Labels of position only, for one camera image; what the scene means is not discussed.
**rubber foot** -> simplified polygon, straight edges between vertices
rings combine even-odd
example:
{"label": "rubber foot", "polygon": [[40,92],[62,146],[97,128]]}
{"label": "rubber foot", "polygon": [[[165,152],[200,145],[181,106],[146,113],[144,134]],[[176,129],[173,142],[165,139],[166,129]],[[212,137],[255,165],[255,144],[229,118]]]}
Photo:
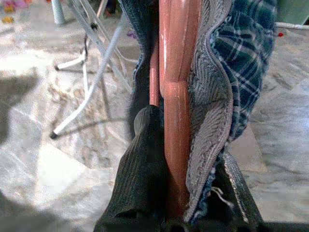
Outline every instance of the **rubber foot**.
{"label": "rubber foot", "polygon": [[52,131],[52,132],[50,133],[49,137],[50,137],[51,139],[55,139],[56,137],[58,137],[58,135]]}

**ironing board stand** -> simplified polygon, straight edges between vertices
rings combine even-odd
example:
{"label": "ironing board stand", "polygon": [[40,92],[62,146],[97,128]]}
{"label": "ironing board stand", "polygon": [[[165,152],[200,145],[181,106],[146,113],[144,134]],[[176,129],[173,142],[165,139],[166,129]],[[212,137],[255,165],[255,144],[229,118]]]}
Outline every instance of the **ironing board stand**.
{"label": "ironing board stand", "polygon": [[[108,37],[107,31],[105,30],[105,28],[101,24],[98,16],[94,13],[92,7],[90,6],[90,4],[87,0],[68,0],[67,3],[68,3],[68,7],[73,11],[77,21],[85,29],[86,36],[88,38],[86,38],[85,47],[84,47],[81,55],[78,58],[71,60],[71,61],[68,61],[66,63],[56,65],[55,69],[56,70],[62,70],[64,68],[67,68],[67,67],[81,63],[83,65],[83,81],[84,81],[85,98],[84,98],[83,102],[80,104],[80,106],[50,133],[50,137],[52,139],[55,139],[56,137],[58,137],[60,132],[69,123],[71,123],[79,115],[79,113],[87,106],[87,104],[91,100],[91,97],[92,97],[92,94],[94,92],[95,87],[97,86],[99,80],[103,76],[103,73],[105,71],[107,64],[109,64],[109,66],[111,67],[111,69],[115,73],[115,75],[119,77],[119,79],[124,84],[125,88],[129,92],[131,92],[132,88],[128,84],[128,82],[126,81],[126,79],[124,77],[124,76],[126,76],[126,68],[124,66],[123,60],[127,60],[127,61],[130,61],[130,62],[136,62],[135,60],[130,60],[130,59],[123,57],[123,55],[119,52],[118,48],[116,47],[116,44],[117,44],[117,42],[120,38],[120,35],[121,35],[121,31],[123,30],[124,24],[125,24],[125,21],[126,21],[124,14],[122,14],[120,22],[118,23],[117,28],[114,32],[114,35],[112,36],[112,39],[110,39]],[[102,0],[102,2],[100,4],[100,8],[99,8],[98,12],[102,9],[102,6],[104,5],[103,3],[104,3],[104,0]],[[80,5],[82,5],[83,9],[86,11],[88,18],[86,18],[84,15],[81,14],[81,12],[79,10]],[[110,42],[109,46],[107,47],[106,50],[104,48],[103,41],[98,37],[97,32],[102,32],[103,35],[107,38],[107,40]],[[99,69],[97,71],[95,80],[93,81],[92,85],[90,87],[88,87],[86,60],[87,60],[87,47],[89,47],[90,42],[95,44],[96,47],[98,48],[98,50],[100,51],[102,61],[100,63]],[[117,65],[112,60],[110,60],[110,57],[113,54],[113,52],[115,52],[116,55],[120,58],[120,63],[121,63],[121,66],[122,66],[124,76],[122,75],[120,70],[117,68]]]}

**marble floor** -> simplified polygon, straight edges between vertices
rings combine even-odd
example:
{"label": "marble floor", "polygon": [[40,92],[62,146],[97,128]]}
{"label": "marble floor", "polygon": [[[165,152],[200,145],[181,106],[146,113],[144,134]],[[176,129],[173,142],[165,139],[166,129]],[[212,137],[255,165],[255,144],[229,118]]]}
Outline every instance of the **marble floor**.
{"label": "marble floor", "polygon": [[[51,5],[33,1],[13,15],[14,24],[0,25],[0,220],[25,225],[35,218],[43,231],[88,232],[129,143],[129,93],[107,69],[82,114],[49,138],[84,98],[81,67],[53,68],[77,57],[83,44],[84,31],[65,6],[64,13],[68,23],[56,27]],[[112,34],[119,18],[104,20]],[[118,47],[137,59],[128,30]],[[309,221],[309,30],[280,31],[250,126],[231,153],[265,220]],[[100,57],[94,48],[89,54],[91,81]],[[126,65],[132,73],[134,65]]]}

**white metal stand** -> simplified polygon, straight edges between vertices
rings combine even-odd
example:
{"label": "white metal stand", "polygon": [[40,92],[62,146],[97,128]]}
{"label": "white metal stand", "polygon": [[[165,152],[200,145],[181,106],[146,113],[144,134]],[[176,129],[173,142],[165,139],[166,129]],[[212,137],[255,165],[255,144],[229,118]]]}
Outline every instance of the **white metal stand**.
{"label": "white metal stand", "polygon": [[[70,116],[68,116],[59,126],[57,126],[52,131],[52,133],[50,134],[50,137],[52,139],[55,139],[59,135],[59,133],[70,122],[72,122],[79,115],[79,113],[86,107],[86,105],[88,104],[88,102],[90,101],[90,99],[92,97],[92,94],[94,92],[95,87],[97,86],[99,80],[103,76],[103,73],[105,71],[107,64],[110,65],[111,69],[119,77],[119,79],[122,81],[125,88],[129,92],[131,92],[132,88],[125,79],[126,68],[125,68],[124,60],[129,61],[129,62],[137,62],[136,60],[131,60],[131,59],[125,58],[120,53],[118,48],[116,47],[116,44],[119,40],[121,31],[122,31],[124,24],[125,24],[125,21],[126,21],[124,14],[122,14],[120,22],[117,25],[117,28],[114,32],[114,35],[112,36],[112,39],[110,39],[108,34],[107,34],[107,31],[105,30],[105,28],[103,27],[103,25],[101,24],[101,22],[98,18],[98,16],[102,12],[102,9],[105,9],[106,4],[107,4],[107,0],[101,1],[101,4],[100,4],[100,7],[99,7],[97,14],[94,13],[92,7],[90,6],[90,4],[87,0],[67,0],[67,3],[68,3],[68,6],[73,11],[73,13],[75,14],[76,19],[79,21],[79,23],[82,25],[82,27],[86,31],[85,47],[84,47],[81,55],[78,58],[71,60],[71,61],[68,61],[66,63],[59,64],[59,65],[55,66],[55,69],[61,70],[61,69],[64,69],[64,68],[67,68],[67,67],[81,63],[83,65],[83,81],[84,81],[85,99],[82,102],[82,104]],[[83,16],[83,14],[80,12],[80,7],[79,7],[80,5],[82,5],[83,9],[85,10],[87,18],[85,16]],[[101,32],[106,37],[106,39],[110,42],[110,44],[109,44],[109,46],[106,50],[104,48],[104,44],[103,44],[102,40],[98,37],[97,32]],[[87,60],[87,49],[90,45],[90,41],[93,44],[95,44],[97,46],[98,50],[100,51],[101,56],[102,56],[102,62],[100,64],[100,67],[99,67],[99,70],[97,72],[97,75],[95,77],[94,82],[92,83],[90,88],[88,88],[86,60]],[[124,76],[119,71],[116,64],[112,60],[110,60],[111,54],[113,52],[115,52],[116,55],[120,59],[120,63],[121,63],[121,66],[122,66]]]}

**gray knitted fabric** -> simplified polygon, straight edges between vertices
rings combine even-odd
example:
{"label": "gray knitted fabric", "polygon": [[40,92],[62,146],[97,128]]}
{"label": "gray knitted fabric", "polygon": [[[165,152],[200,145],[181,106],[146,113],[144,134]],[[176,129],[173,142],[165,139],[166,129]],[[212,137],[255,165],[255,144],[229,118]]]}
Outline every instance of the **gray knitted fabric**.
{"label": "gray knitted fabric", "polygon": [[216,157],[227,141],[233,94],[228,77],[210,48],[210,35],[225,19],[231,0],[203,0],[196,50],[189,79],[191,152],[186,185],[190,193],[184,220],[189,221]]}

